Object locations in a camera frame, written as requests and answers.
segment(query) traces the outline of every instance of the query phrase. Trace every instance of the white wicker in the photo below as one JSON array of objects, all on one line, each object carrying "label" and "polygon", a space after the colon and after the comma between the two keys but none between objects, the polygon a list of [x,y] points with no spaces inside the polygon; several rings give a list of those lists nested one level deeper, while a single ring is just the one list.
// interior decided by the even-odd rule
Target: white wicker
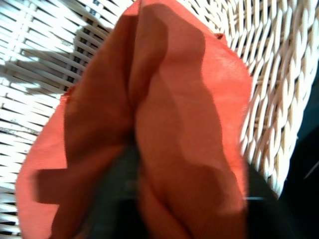
[{"label": "white wicker", "polygon": [[[224,33],[252,74],[242,153],[280,195],[317,70],[318,0],[178,1]],[[132,2],[0,0],[0,238],[20,238],[14,183],[25,155]]]}]

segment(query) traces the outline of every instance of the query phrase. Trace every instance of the orange cloth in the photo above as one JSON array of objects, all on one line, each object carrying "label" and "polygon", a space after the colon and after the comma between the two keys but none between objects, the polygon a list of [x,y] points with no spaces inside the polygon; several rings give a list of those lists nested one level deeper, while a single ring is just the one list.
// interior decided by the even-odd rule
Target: orange cloth
[{"label": "orange cloth", "polygon": [[175,0],[139,0],[123,14],[23,164],[25,239],[75,237],[134,134],[151,238],[245,238],[238,138],[251,80],[221,37]]}]

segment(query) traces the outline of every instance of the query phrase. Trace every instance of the fabric fold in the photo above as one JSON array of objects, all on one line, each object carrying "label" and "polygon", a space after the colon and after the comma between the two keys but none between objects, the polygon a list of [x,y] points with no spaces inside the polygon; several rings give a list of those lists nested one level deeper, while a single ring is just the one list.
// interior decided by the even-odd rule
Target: fabric fold
[{"label": "fabric fold", "polygon": [[80,238],[101,175],[134,137],[137,203],[151,238],[245,238],[238,138],[250,91],[222,35],[176,1],[136,1],[22,166],[23,237]]}]

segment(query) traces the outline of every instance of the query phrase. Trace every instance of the white wicker surface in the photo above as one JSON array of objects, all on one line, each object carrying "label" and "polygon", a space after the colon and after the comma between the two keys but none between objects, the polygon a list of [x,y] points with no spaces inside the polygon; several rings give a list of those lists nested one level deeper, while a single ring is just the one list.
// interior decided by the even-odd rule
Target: white wicker surface
[{"label": "white wicker surface", "polygon": [[[242,153],[281,194],[318,64],[318,0],[178,0],[252,74]],[[20,238],[14,183],[64,91],[133,0],[0,0],[0,238]]]}]

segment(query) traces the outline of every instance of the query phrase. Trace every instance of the black object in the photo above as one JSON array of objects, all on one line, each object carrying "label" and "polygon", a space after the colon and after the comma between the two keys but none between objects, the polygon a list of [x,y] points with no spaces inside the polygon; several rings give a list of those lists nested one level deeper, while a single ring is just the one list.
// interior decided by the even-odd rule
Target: black object
[{"label": "black object", "polygon": [[[136,207],[139,152],[129,146],[101,179],[89,218],[87,239],[147,238],[147,229]],[[264,179],[248,165],[248,235],[250,239],[304,239],[293,227]]]},{"label": "black object", "polygon": [[306,239],[319,238],[319,127],[299,140],[280,202],[298,220]]}]

